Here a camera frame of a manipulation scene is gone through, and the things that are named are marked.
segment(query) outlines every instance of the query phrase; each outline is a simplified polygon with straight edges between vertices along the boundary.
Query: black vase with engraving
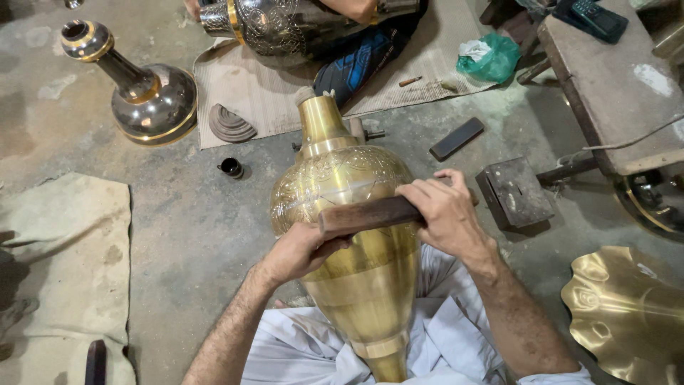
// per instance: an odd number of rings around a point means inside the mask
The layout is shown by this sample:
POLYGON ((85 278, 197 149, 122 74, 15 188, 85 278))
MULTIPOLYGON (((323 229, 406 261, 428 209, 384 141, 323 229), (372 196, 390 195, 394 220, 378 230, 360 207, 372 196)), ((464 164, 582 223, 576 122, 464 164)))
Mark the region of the black vase with engraving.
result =
MULTIPOLYGON (((370 25, 417 12, 420 0, 378 0, 370 25)), ((236 38, 270 68, 292 69, 324 58, 362 25, 318 0, 219 0, 202 7, 211 36, 236 38)))
POLYGON ((72 59, 97 64, 116 82, 111 110, 130 141, 162 146, 195 128, 197 85, 188 72, 167 64, 134 65, 114 49, 109 29, 92 21, 67 23, 62 48, 72 59))

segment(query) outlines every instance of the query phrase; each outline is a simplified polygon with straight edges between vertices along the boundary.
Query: human hand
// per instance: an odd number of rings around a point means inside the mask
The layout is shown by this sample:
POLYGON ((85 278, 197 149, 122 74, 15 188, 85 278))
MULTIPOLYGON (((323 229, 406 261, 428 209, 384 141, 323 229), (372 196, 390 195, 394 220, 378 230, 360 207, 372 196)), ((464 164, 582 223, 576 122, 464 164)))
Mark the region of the human hand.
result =
POLYGON ((397 188, 425 218, 418 237, 435 249, 458 256, 469 269, 485 273, 492 259, 498 258, 497 243, 477 222, 463 173, 445 169, 434 176, 451 178, 451 187, 435 179, 416 179, 397 188))
POLYGON ((198 0, 183 0, 185 4, 185 9, 187 13, 192 16, 192 18, 199 22, 200 21, 200 3, 198 0))
POLYGON ((277 288, 317 270, 330 254, 351 244, 350 238, 324 239, 316 223, 297 222, 254 267, 277 288))

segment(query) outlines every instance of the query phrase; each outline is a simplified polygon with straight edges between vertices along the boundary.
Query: stained floor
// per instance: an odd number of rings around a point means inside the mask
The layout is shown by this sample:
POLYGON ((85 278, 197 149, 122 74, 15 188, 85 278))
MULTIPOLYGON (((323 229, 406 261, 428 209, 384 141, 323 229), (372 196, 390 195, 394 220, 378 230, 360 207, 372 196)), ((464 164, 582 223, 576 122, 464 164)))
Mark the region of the stained floor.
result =
MULTIPOLYGON (((472 1, 479 14, 483 1, 472 1)), ((212 43, 187 20, 180 0, 85 0, 74 11, 57 0, 3 3, 0 19, 0 197, 75 171, 130 185, 131 313, 129 350, 138 381, 178 384, 194 352, 223 311, 247 269, 273 244, 269 195, 294 163, 299 132, 199 151, 197 133, 166 147, 138 147, 119 134, 109 98, 114 83, 94 64, 61 54, 58 34, 70 19, 99 21, 117 36, 117 49, 137 64, 164 62, 187 69, 212 43), (251 169, 226 178, 216 164, 234 156, 251 169)), ((551 72, 544 74, 553 77, 551 72)), ((367 129, 387 136, 371 144, 408 160, 417 177, 436 169, 473 177, 487 164, 527 156, 537 171, 586 145, 561 90, 554 86, 499 88, 365 116, 367 129), (487 126, 446 162, 428 149, 472 116, 487 126)), ((634 246, 684 275, 684 245, 639 228, 594 171, 560 194, 549 192, 556 216, 532 237, 499 231, 484 204, 477 212, 506 259, 541 301, 597 384, 619 384, 602 372, 567 332, 570 317, 560 289, 570 263, 602 245, 634 246)), ((304 295, 291 282, 276 293, 304 295)))

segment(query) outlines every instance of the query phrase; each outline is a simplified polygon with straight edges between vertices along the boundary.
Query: corrugated cardboard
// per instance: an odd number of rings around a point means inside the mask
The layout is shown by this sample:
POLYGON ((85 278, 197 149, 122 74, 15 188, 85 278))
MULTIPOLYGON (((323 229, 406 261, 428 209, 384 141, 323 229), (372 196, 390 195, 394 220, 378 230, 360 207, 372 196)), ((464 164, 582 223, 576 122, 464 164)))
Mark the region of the corrugated cardboard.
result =
MULTIPOLYGON (((431 0, 404 52, 345 105, 343 116, 361 116, 490 88, 493 82, 455 73, 459 44, 481 36, 465 0, 431 0), (423 79, 399 87, 399 82, 418 76, 423 79), (457 79, 458 90, 442 88, 440 80, 446 76, 457 79)), ((318 67, 312 64, 289 73, 275 71, 259 64, 248 48, 234 40, 217 39, 195 61, 201 148, 229 144, 209 129, 209 110, 216 103, 253 125, 259 132, 255 138, 300 129, 293 95, 300 87, 313 84, 318 67)))

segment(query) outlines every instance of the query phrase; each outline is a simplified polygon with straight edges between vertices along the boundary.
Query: blue patterned cloth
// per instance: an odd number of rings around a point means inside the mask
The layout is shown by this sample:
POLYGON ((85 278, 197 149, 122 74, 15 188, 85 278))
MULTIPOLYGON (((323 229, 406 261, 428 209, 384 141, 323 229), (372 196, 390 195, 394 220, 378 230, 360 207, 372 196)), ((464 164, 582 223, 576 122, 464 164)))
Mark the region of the blue patterned cloth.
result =
POLYGON ((399 56, 427 9, 428 0, 422 0, 418 12, 390 18, 352 36, 337 50, 339 54, 318 71, 313 82, 316 95, 335 90, 335 101, 341 108, 373 75, 399 56))

